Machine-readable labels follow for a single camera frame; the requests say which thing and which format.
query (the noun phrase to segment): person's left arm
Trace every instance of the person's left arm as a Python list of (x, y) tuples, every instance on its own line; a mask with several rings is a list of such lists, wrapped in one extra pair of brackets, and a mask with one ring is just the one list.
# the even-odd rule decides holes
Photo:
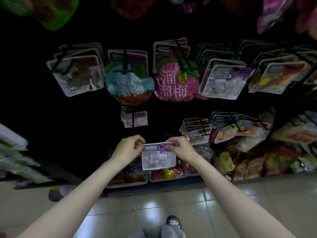
[(110, 180), (142, 150), (140, 136), (122, 139), (110, 160), (34, 221), (17, 238), (71, 238)]

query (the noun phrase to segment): green snack bag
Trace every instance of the green snack bag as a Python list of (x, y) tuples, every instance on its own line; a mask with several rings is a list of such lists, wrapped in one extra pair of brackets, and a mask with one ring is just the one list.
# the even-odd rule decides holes
[(79, 0), (0, 0), (0, 6), (15, 15), (34, 16), (50, 31), (60, 29), (72, 17)]

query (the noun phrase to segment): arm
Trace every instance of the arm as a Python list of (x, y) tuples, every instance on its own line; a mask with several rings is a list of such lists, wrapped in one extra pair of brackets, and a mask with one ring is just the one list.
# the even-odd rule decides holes
[(184, 137), (167, 140), (166, 146), (197, 169), (237, 233), (243, 238), (295, 238), (278, 220), (236, 188), (201, 157)]
[(140, 135), (122, 139), (110, 160), (34, 221), (18, 238), (73, 237), (109, 181), (143, 150), (144, 143)]

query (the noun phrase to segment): gray pants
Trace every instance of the gray pants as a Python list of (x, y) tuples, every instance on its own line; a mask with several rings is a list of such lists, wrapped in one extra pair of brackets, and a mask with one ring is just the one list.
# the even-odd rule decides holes
[[(142, 229), (136, 228), (128, 238), (146, 238), (146, 236)], [(186, 235), (177, 227), (162, 225), (161, 238), (186, 238)]]

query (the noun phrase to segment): black shoe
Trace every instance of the black shoe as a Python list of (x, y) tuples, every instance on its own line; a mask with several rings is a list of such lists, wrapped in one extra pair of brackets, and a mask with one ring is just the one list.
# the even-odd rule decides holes
[(180, 228), (180, 221), (177, 219), (176, 216), (167, 217), (166, 224), (169, 226), (174, 226), (174, 227)]

